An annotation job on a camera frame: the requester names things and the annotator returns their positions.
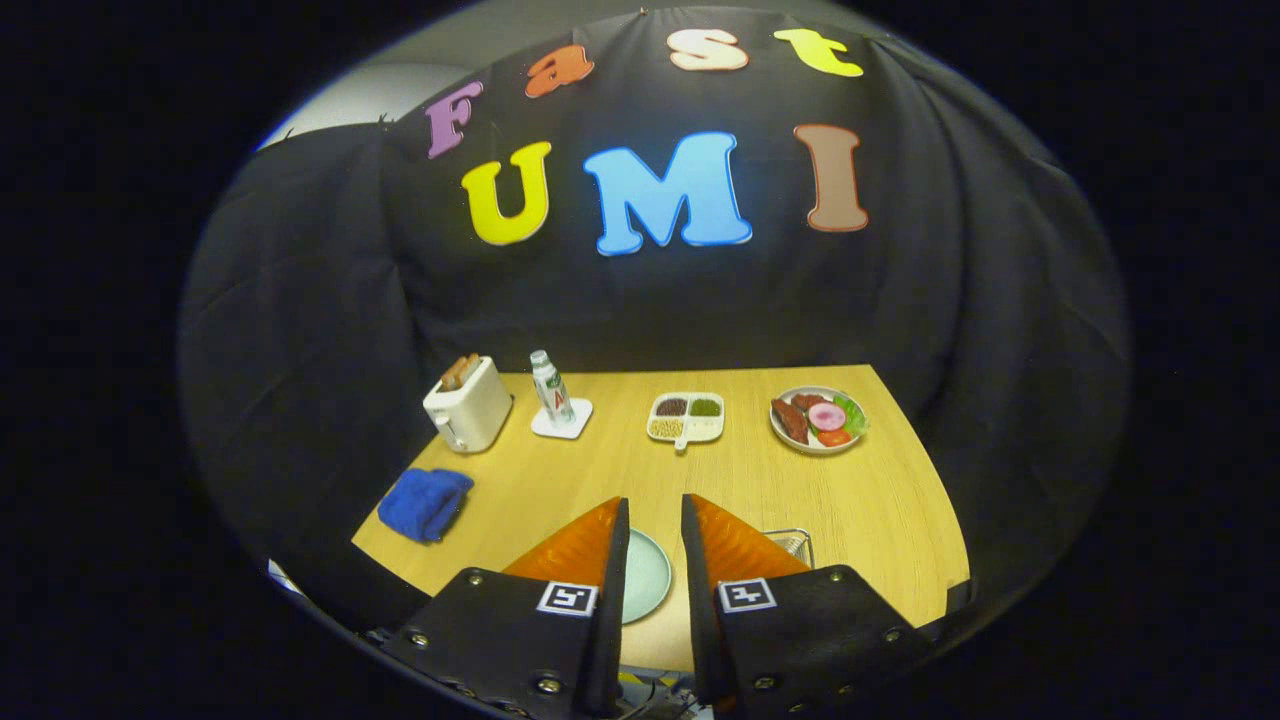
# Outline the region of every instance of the letter m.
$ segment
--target letter m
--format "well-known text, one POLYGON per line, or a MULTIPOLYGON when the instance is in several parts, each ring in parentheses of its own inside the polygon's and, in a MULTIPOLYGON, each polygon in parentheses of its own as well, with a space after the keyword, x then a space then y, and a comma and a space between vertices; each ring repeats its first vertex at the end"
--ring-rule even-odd
POLYGON ((659 247, 671 242, 680 208, 689 201, 689 224, 681 237, 689 245, 737 245, 751 240, 751 225, 737 213, 728 154, 737 140, 727 132, 698 132, 676 146, 667 177, 658 176, 627 147, 596 152, 582 163, 600 187, 604 234, 595 247, 602 255, 640 250, 644 237, 631 228, 627 209, 636 214, 659 247))

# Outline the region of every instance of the tomato slice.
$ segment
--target tomato slice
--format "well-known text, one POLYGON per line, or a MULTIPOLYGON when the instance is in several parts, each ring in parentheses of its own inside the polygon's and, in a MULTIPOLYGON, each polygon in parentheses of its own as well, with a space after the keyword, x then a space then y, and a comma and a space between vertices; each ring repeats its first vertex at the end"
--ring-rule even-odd
POLYGON ((851 442, 854 436, 849 434, 844 428, 838 430, 827 430, 824 433, 818 433, 818 442, 826 445, 827 447, 836 447, 837 445, 845 445, 851 442))

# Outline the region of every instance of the square coaster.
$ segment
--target square coaster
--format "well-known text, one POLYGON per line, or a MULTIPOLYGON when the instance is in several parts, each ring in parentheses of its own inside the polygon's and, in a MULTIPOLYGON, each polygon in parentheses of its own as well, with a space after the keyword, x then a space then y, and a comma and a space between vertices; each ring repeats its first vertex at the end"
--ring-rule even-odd
POLYGON ((529 428, 536 434, 545 437, 577 439, 577 436, 582 434, 582 428, 586 427, 586 421, 591 418, 594 407, 591 406, 590 400, 584 400, 581 397, 571 397, 568 398, 568 404, 573 406, 573 421, 571 424, 552 424, 552 419, 547 414, 547 409, 539 407, 538 413, 534 414, 534 421, 529 424, 529 428))

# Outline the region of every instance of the blue towel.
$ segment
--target blue towel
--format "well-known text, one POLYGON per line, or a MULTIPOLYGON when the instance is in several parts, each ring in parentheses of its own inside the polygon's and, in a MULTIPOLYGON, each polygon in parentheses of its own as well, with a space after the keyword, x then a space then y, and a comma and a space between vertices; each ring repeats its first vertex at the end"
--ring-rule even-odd
POLYGON ((444 527, 474 484, 461 473, 411 468, 383 498, 378 518, 407 538, 440 542, 444 527))

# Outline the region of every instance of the toaster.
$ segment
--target toaster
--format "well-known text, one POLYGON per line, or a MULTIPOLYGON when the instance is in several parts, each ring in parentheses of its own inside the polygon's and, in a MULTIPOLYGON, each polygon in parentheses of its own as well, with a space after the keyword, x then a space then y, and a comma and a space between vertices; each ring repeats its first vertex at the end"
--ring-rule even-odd
POLYGON ((511 414, 511 392, 489 356, 480 357, 480 366, 461 388, 442 391, 442 380, 436 380, 422 398, 422 409, 454 452, 488 450, 511 414))

